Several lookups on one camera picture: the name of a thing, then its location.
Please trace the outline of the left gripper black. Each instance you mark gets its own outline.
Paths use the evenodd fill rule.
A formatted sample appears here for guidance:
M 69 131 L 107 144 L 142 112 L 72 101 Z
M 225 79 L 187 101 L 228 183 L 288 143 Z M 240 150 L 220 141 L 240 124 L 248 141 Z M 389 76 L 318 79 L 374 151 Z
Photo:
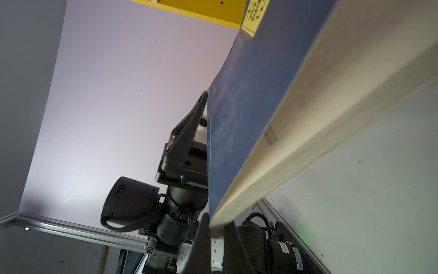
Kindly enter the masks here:
M 158 183 L 187 190 L 208 190 L 207 145 L 193 141 L 208 93 L 203 91 L 189 114 L 172 130 L 155 176 Z

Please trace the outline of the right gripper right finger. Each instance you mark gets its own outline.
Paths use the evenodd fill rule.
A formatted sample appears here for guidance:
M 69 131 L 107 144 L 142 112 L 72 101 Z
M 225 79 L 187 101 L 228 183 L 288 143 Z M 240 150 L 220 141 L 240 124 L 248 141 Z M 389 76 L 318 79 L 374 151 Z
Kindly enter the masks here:
M 224 274 L 255 274 L 240 234 L 232 221 L 224 227 Z

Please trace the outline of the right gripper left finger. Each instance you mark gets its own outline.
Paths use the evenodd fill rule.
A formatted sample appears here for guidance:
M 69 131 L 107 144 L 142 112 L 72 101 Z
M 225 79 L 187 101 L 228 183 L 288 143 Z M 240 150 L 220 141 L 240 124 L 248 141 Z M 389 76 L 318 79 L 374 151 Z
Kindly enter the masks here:
M 195 236 L 183 274 L 211 273 L 211 231 L 209 228 L 209 213 L 205 213 Z

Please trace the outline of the blue book yellow label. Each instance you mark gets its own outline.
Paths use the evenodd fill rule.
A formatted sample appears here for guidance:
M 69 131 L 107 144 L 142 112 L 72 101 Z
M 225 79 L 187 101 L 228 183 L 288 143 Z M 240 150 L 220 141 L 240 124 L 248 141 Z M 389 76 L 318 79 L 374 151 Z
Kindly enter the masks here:
M 436 1 L 253 1 L 209 88 L 220 229 L 438 77 Z

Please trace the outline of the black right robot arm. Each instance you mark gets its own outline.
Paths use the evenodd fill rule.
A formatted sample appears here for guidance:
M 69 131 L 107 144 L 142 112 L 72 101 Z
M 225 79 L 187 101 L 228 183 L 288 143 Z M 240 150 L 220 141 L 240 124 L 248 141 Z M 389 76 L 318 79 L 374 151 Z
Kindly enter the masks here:
M 274 227 L 260 227 L 251 213 L 240 226 L 231 222 L 224 227 L 222 244 L 222 270 L 213 270 L 209 215 L 201 218 L 194 245 L 182 269 L 184 274 L 321 274 L 323 271 L 287 234 L 278 234 L 279 222 Z

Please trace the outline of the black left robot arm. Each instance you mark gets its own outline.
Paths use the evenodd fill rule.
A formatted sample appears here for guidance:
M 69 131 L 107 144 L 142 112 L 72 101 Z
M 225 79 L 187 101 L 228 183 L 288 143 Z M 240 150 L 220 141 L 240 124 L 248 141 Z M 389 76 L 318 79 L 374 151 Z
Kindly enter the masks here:
M 175 274 L 180 248 L 192 243 L 198 217 L 208 203 L 206 142 L 196 136 L 206 128 L 208 100 L 204 91 L 190 113 L 172 130 L 165 144 L 156 181 L 158 187 L 120 177 L 103 205 L 100 223 L 114 232 L 138 231 L 146 236 L 145 274 Z

